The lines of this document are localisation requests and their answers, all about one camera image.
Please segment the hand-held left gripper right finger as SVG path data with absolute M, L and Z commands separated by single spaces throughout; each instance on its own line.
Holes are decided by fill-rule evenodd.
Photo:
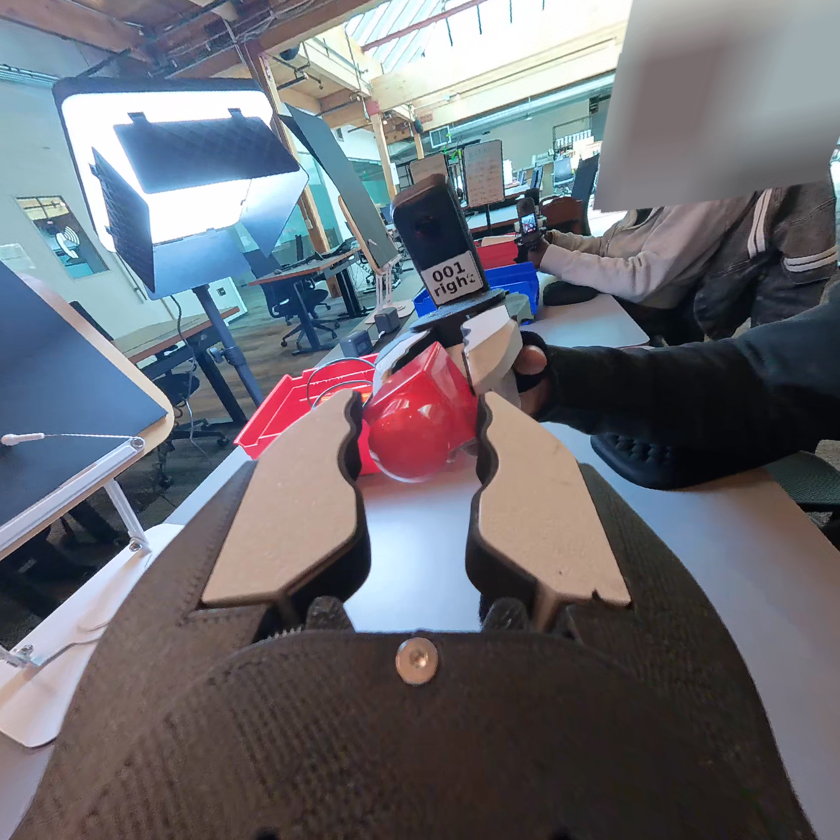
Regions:
M 524 605 L 548 630 L 569 605 L 627 608 L 627 583 L 571 451 L 501 395 L 479 399 L 467 575 L 484 606 Z

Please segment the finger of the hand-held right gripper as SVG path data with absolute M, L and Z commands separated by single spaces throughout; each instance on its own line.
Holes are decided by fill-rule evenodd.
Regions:
M 435 340 L 402 340 L 389 344 L 375 359 L 375 386 L 383 387 L 395 373 L 434 343 Z
M 517 396 L 513 365 L 522 350 L 522 335 L 507 308 L 491 308 L 461 325 L 463 356 L 473 393 Z

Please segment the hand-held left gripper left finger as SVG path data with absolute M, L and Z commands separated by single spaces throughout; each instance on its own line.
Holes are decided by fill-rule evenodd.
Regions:
M 371 571 L 362 397 L 340 391 L 295 421 L 217 493 L 203 607 L 347 602 Z

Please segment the red box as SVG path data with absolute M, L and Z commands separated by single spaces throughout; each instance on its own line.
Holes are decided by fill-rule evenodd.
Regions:
M 362 416 L 379 470 L 417 483 L 436 475 L 474 440 L 477 398 L 466 374 L 433 342 L 384 381 Z

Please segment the red storage bin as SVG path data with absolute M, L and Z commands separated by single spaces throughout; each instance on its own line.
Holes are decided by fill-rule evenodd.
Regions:
M 476 251 L 479 262 L 485 270 L 519 262 L 519 246 L 513 234 L 483 237 L 476 241 Z
M 345 390 L 371 390 L 376 355 L 358 359 L 337 358 L 297 376 L 286 374 L 235 438 L 248 457 L 257 459 L 279 434 Z

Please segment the person's right forearm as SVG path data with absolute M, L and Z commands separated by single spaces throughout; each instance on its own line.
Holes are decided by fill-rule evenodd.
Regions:
M 663 349 L 561 348 L 534 418 L 685 451 L 714 476 L 839 440 L 839 286 L 814 308 L 737 338 Z

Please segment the person's right hand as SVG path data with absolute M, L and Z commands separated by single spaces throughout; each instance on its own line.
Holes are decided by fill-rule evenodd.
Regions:
M 551 392 L 551 379 L 545 352 L 524 344 L 513 364 L 520 408 L 531 417 L 539 415 Z

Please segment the blue storage bin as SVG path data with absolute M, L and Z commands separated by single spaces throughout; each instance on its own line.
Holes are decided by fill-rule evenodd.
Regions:
M 527 296 L 532 312 L 531 320 L 534 320 L 539 309 L 540 280 L 537 270 L 531 263 L 485 269 L 485 273 L 490 288 L 500 288 L 510 294 Z M 435 310 L 433 301 L 426 289 L 418 292 L 413 299 L 413 303 L 418 317 L 425 316 Z

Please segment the grey board on stand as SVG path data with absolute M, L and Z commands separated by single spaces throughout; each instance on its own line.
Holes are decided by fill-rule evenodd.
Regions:
M 393 267 L 400 253 L 385 227 L 380 210 L 345 156 L 330 126 L 319 116 L 288 106 L 289 117 L 283 117 L 288 129 L 309 150 L 339 192 L 339 204 L 359 247 L 373 271 L 376 305 L 366 319 L 373 322 L 383 311 L 393 308 L 400 317 L 412 309 L 411 303 L 396 307 L 392 300 Z

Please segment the wooden office desk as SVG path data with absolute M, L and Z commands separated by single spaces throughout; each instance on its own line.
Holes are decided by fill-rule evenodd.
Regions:
M 200 372 L 213 388 L 230 420 L 243 426 L 245 412 L 219 370 L 218 363 L 224 359 L 221 342 L 209 318 L 195 315 L 180 322 L 171 320 L 144 327 L 115 339 L 113 344 L 152 382 L 167 371 L 187 373 L 197 362 L 195 373 Z
M 366 318 L 372 313 L 372 309 L 361 306 L 350 276 L 350 266 L 359 261 L 360 253 L 361 247 L 355 246 L 340 254 L 331 255 L 324 259 L 315 259 L 299 266 L 284 268 L 265 277 L 254 279 L 248 283 L 248 287 L 316 276 L 322 276 L 324 280 L 335 278 L 339 285 L 347 316 L 357 319 Z

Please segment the black light stand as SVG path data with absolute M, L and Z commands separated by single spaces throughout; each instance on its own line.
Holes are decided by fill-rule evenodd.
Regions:
M 224 320 L 217 304 L 212 299 L 211 291 L 207 284 L 197 286 L 192 289 L 196 298 L 202 304 L 205 314 L 208 316 L 213 327 L 217 331 L 222 345 L 224 347 L 223 356 L 225 360 L 231 364 L 241 382 L 243 383 L 248 395 L 255 406 L 259 407 L 264 401 L 264 396 L 259 388 L 257 380 L 247 363 L 244 352 L 236 344 L 233 334 L 230 332 L 226 321 Z

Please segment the studio light panel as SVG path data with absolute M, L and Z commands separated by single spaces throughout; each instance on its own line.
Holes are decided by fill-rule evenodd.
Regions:
M 52 88 L 100 242 L 152 300 L 269 256 L 308 185 L 252 80 L 69 77 Z

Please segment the white board stand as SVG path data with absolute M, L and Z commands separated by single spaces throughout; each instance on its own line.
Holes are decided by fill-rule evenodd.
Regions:
M 103 487 L 129 536 L 125 548 L 21 643 L 1 649 L 1 731 L 26 749 L 44 747 L 57 738 L 94 646 L 143 573 L 182 530 L 166 523 L 145 530 L 117 482 L 118 473 L 144 453 L 141 436 L 89 438 L 119 446 L 2 521 L 5 552 L 19 548 L 31 532 Z

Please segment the phone icon wall panel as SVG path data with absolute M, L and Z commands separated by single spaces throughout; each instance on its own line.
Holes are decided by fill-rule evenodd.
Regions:
M 15 201 L 70 278 L 78 280 L 109 271 L 62 196 L 18 196 Z

